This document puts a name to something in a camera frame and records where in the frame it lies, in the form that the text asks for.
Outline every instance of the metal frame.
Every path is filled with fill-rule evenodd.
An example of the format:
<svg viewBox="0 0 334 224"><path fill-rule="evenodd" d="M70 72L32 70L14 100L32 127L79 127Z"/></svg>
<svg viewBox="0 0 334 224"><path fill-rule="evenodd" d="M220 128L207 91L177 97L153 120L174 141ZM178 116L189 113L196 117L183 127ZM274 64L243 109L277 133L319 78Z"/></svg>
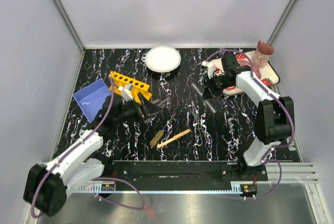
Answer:
<svg viewBox="0 0 334 224"><path fill-rule="evenodd" d="M83 53L85 51L85 46L84 46L83 42L81 41L81 39L79 37L79 34L75 30L69 16L67 15L61 0L52 0L52 1L54 2L59 14L61 15L69 33L72 35L72 37L73 37L75 43L77 44L78 48Z"/></svg>
<svg viewBox="0 0 334 224"><path fill-rule="evenodd" d="M56 135L56 141L55 141L55 145L54 148L52 150L52 154L51 157L53 156L57 144L60 140L61 137L61 133L62 133L62 129L63 126L65 124L65 118L67 115L67 111L69 108L69 104L71 102L71 97L74 91L74 87L78 78L78 74L80 71L80 67L82 64L82 60L83 60L83 55L84 55L84 51L85 51L85 46L83 44L83 42L81 41L77 31L75 30L68 14L66 13L66 10L62 4L62 2L60 0L53 0L59 14L61 15L62 19L64 20L64 23L66 25L66 27L68 28L70 34L72 35L74 41L76 42L78 48L81 50L81 57L80 57L80 61L78 63L76 72L75 72L75 76L74 79L72 81L71 84L71 89L70 89L70 93L68 96L68 100L67 103L65 105L65 109L63 112L63 116L62 116L62 120L61 123L59 125L58 131L57 131L57 135ZM268 39L268 43L269 44L273 44L275 38L277 37L279 31L281 30L282 26L284 25L287 17L289 16L292 8L294 7L294 5L296 4L297 0L289 0L286 8L284 9L279 21L277 22L270 38ZM279 94L281 93L281 89L279 86L274 86L273 90ZM296 150L300 156L300 158L303 161L302 158L302 154L300 152L300 148L298 145L298 142L295 138L295 147ZM328 215L328 211L326 208L326 205L324 203L323 197L321 195L320 192L320 188L319 188L319 184L318 184L318 180L316 177L316 174L314 172L314 168L313 165L311 163L295 163L295 162L284 162L281 164L282 165L282 180L281 183L302 183L305 185L306 190L307 190L307 194L309 197L309 201L311 203L312 209L313 209L313 213L315 215L316 221L317 223L331 223L331 220L329 218ZM268 181L267 182L258 182L258 184L270 184L270 183L275 183L277 182L278 176L279 176L279 168L275 163L269 163L266 165L266 169L268 172ZM38 223L37 219L33 219L31 218L30 215L30 211L27 211L27 219L26 221L24 221L23 223L27 223L27 224L36 224Z"/></svg>
<svg viewBox="0 0 334 224"><path fill-rule="evenodd" d="M284 9L284 12L282 13L280 19L278 20L273 32L271 33L271 36L268 39L268 44L273 44L276 36L280 32L281 28L283 27L287 17L289 16L292 8L296 4L297 0L289 0L287 6Z"/></svg>
<svg viewBox="0 0 334 224"><path fill-rule="evenodd" d="M305 188L317 223L331 224L332 222L321 194L319 184L306 184Z"/></svg>

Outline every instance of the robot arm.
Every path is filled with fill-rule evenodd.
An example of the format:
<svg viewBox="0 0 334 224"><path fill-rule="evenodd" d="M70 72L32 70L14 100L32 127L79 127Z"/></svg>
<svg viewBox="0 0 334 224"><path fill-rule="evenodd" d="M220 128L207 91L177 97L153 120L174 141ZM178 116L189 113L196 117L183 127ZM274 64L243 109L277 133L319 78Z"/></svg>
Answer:
<svg viewBox="0 0 334 224"><path fill-rule="evenodd" d="M277 98L287 109L294 121L293 100L290 97L281 97L270 90L256 77L251 76L250 67L240 66L235 55L225 56L221 59L224 74L208 75L204 79L204 99L220 96L223 89L237 86L242 89L257 106L255 119L255 139L250 148L244 152L240 162L240 175L251 176L263 163L263 156L276 145L291 135L291 126L284 111L279 107L273 97ZM212 67L212 63L204 63L204 67Z"/></svg>
<svg viewBox="0 0 334 224"><path fill-rule="evenodd" d="M52 161L46 164L36 164L29 170L23 194L25 201L32 203L37 186L54 166L56 168L43 183L35 203L36 208L48 216L53 216L59 212L67 198L88 181L101 176L104 172L106 176L111 175L108 171L106 172L110 169L110 166L105 166L103 161L101 162L99 159L90 158L85 163L83 162L105 144L106 134L111 127L127 119L150 119L165 107L165 104L159 103L158 106L149 102L141 93L138 93L141 104L137 104L130 93L132 87L132 84L128 84L124 88L118 88L125 104L115 103L114 101L103 124L88 139L85 138L96 128L106 114L111 96L106 98L94 121L76 142Z"/></svg>

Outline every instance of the purple cable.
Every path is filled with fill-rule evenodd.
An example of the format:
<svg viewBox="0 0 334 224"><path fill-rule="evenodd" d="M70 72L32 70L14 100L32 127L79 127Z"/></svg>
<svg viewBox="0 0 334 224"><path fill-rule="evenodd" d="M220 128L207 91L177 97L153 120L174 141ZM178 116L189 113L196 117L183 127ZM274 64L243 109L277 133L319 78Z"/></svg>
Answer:
<svg viewBox="0 0 334 224"><path fill-rule="evenodd" d="M125 207L125 208L129 208L129 209L132 209L132 210L144 210L145 209L145 204L146 203L145 203L145 199L144 199L143 195L139 192L138 189L135 188L135 186L133 186L129 182L127 182L125 180L122 180L122 179L119 179L119 178L108 178L108 177L97 177L97 178L93 179L93 181L96 181L96 180L119 181L119 182L123 182L123 183L127 184L133 190L135 190L137 192L137 194L140 196L141 201L142 201L142 206L141 207L127 206L127 205L123 205L122 203L112 201L111 199L106 199L106 198L100 197L101 200L103 200L105 202L109 202L111 204L115 204L116 206Z"/></svg>
<svg viewBox="0 0 334 224"><path fill-rule="evenodd" d="M94 128L94 130L88 134L83 140L82 142L79 142L78 144L76 144L75 146L73 146L67 153L65 153L58 161L58 164L60 164L71 152L73 152L73 150L75 150L78 146L80 146L83 142L85 142L90 136L92 136L92 134L94 134L96 132L96 130L103 124L104 120L106 119L107 115L109 114L110 112L110 109L111 109L111 106L113 104L113 101L114 101L114 81L112 78L109 77L109 80L110 80L110 83L111 83L111 99L110 99L110 103L109 103L109 106L108 106L108 109L105 113L105 115L103 116L101 122ZM38 184L37 188L36 188L36 191L35 191L35 194L33 195L33 198L32 198L32 202L31 202L31 208L30 208L30 212L31 212L31 216L33 218L38 218L40 217L43 213L41 213L40 215L36 215L35 214L35 205L36 205L36 200L37 200L37 196L43 186L43 183L46 181L47 177L53 172L53 170L55 170L57 167L57 164L55 164L53 167L50 168L50 170L44 175L44 177L41 179L40 183Z"/></svg>

